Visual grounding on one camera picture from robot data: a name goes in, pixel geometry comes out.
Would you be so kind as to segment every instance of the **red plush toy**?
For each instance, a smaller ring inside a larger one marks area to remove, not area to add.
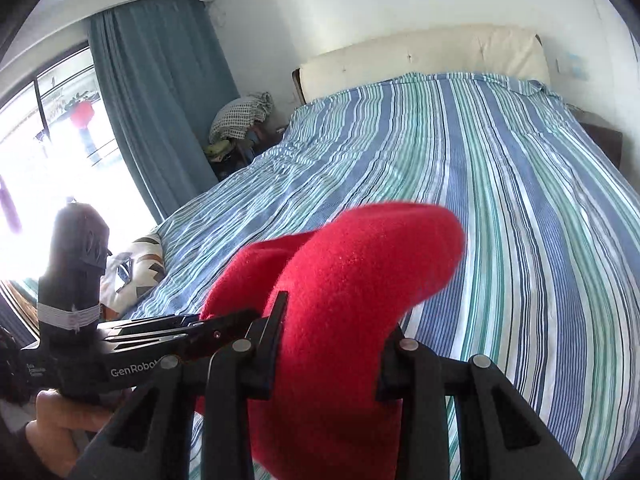
[[[271,400],[251,400],[254,459],[278,480],[392,480],[399,402],[374,400],[385,339],[441,290],[464,251],[439,206],[369,205],[321,229],[249,245],[214,284],[201,318],[289,292]]]

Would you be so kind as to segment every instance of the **red lantern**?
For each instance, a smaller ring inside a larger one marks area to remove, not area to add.
[[[84,130],[94,118],[94,107],[90,101],[80,101],[71,112],[71,123],[78,130]]]

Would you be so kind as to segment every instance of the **human hand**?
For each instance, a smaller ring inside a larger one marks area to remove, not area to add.
[[[97,433],[110,416],[104,407],[67,399],[56,390],[43,390],[36,397],[36,420],[25,430],[27,442],[47,469],[64,478],[79,456],[71,432]]]

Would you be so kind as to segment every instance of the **white label band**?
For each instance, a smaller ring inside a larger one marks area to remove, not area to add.
[[[91,323],[99,319],[100,304],[84,310],[76,310],[75,306],[73,306],[71,311],[67,311],[38,303],[38,320],[51,326],[63,328],[64,330],[75,330],[79,332],[83,326],[91,325]]]

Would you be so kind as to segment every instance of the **blue striped bedding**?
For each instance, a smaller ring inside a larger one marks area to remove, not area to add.
[[[405,333],[455,359],[489,355],[583,476],[605,478],[639,427],[639,201],[535,81],[411,73],[299,108],[278,146],[158,227],[167,277],[133,317],[196,312],[245,244],[386,200],[446,206],[468,238]],[[458,478],[452,402],[449,428]]]

